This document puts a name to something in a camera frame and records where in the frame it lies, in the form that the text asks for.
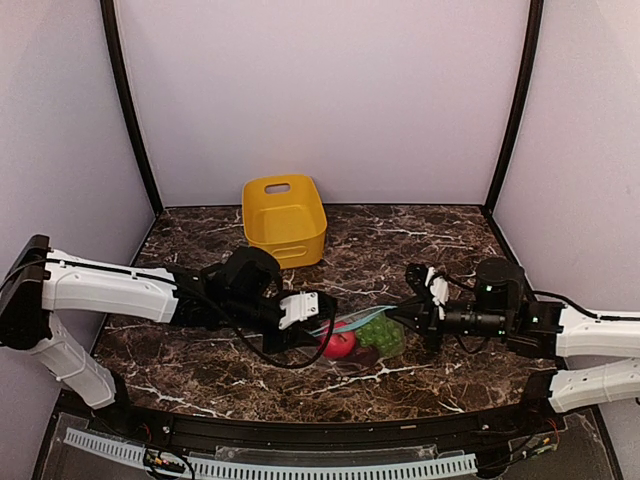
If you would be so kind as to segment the clear zip top bag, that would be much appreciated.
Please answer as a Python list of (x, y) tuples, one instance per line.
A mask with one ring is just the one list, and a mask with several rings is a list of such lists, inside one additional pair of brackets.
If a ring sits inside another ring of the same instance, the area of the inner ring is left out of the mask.
[(313, 367), (346, 376), (401, 356), (406, 348), (405, 327), (387, 315), (391, 309), (391, 305), (379, 305), (338, 318), (329, 344)]

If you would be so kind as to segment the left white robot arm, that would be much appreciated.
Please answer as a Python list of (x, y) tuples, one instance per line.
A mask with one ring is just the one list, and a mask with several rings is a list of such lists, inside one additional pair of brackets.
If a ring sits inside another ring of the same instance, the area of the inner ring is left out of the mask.
[(141, 427), (122, 380), (68, 333), (59, 310), (124, 315), (158, 324), (261, 335), (259, 354), (320, 345), (312, 329), (335, 318), (335, 300), (283, 286), (278, 261), (255, 247), (201, 270), (134, 268), (90, 261), (33, 236), (1, 283), (1, 344), (25, 351), (65, 383), (120, 436)]

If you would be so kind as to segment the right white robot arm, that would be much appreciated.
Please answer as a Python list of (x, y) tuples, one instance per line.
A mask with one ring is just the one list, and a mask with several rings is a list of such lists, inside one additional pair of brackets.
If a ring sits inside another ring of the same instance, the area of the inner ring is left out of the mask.
[(638, 314), (592, 312), (550, 292), (528, 299), (524, 269), (500, 257), (479, 263), (473, 297), (466, 301), (450, 299), (450, 280), (432, 267), (411, 264), (405, 280), (413, 297), (386, 315), (420, 335), (434, 352), (444, 336), (452, 335), (497, 338), (509, 351), (532, 359), (610, 358), (596, 367), (531, 375), (522, 403), (510, 413), (517, 432), (534, 432), (547, 420), (549, 409), (565, 413), (639, 397)]

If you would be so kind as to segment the red fake apple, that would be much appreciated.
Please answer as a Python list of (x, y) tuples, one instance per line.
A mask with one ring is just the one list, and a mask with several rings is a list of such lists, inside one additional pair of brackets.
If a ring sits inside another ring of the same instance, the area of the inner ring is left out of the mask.
[(338, 322), (335, 325), (328, 346), (323, 355), (329, 359), (340, 359), (348, 356), (357, 343), (356, 335), (353, 331), (337, 332), (338, 329), (346, 327), (345, 322)]

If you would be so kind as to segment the green fake grapes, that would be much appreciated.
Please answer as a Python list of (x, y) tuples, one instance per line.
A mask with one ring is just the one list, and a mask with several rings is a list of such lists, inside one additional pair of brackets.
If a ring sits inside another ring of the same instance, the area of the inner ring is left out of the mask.
[(361, 347), (375, 347), (380, 357), (395, 357), (405, 348), (405, 329), (400, 323), (379, 313), (368, 323), (355, 330)]

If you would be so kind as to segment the dark purple fake food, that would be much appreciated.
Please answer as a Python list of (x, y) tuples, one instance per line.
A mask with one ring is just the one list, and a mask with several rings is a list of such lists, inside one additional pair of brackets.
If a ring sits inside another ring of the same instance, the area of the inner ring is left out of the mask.
[(345, 360), (349, 363), (363, 367), (371, 367), (379, 360), (380, 355), (375, 347), (358, 347), (354, 349)]

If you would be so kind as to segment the yellow plastic bin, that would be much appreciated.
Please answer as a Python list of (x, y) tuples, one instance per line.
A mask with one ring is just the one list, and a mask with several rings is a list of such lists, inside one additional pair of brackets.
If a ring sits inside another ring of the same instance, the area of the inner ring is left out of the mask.
[(283, 269), (314, 265), (323, 257), (327, 219), (309, 176), (280, 175), (247, 182), (242, 218), (249, 244), (271, 254)]

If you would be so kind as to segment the black front rail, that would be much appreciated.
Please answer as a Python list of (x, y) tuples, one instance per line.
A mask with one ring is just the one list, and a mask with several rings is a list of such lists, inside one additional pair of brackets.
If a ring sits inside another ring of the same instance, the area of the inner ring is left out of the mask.
[(209, 451), (217, 447), (337, 451), (412, 447), (499, 446), (550, 427), (537, 407), (511, 405), (475, 413), (414, 420), (364, 423), (284, 423), (219, 419), (131, 407), (95, 412), (118, 433), (151, 438), (174, 449)]

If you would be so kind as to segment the right black frame post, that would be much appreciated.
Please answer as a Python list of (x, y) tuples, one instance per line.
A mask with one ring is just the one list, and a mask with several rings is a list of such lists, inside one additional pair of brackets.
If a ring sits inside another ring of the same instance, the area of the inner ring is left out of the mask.
[(515, 149), (534, 69), (543, 10), (543, 0), (531, 0), (529, 2), (523, 48), (514, 94), (494, 173), (483, 205), (483, 213), (486, 217), (492, 217), (495, 212)]

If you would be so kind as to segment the black frame post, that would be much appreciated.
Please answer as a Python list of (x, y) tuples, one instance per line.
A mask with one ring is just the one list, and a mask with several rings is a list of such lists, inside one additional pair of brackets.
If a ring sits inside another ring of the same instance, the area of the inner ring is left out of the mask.
[(529, 2), (523, 48), (514, 94), (494, 173), (483, 205), (483, 213), (486, 217), (492, 217), (495, 212), (515, 149), (534, 69), (543, 10), (543, 0), (531, 0)]
[(112, 75), (126, 131), (147, 199), (154, 215), (159, 216), (164, 211), (164, 205), (145, 148), (129, 85), (126, 62), (118, 28), (116, 4), (113, 0), (100, 0), (99, 4)]

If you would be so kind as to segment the left black frame post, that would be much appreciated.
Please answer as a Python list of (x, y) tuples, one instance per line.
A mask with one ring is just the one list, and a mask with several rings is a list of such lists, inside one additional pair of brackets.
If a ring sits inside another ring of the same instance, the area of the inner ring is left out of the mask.
[(113, 0), (100, 0), (99, 4), (112, 75), (126, 131), (147, 199), (154, 215), (159, 216), (164, 211), (164, 205), (145, 148), (129, 85), (126, 62), (118, 28), (116, 4)]

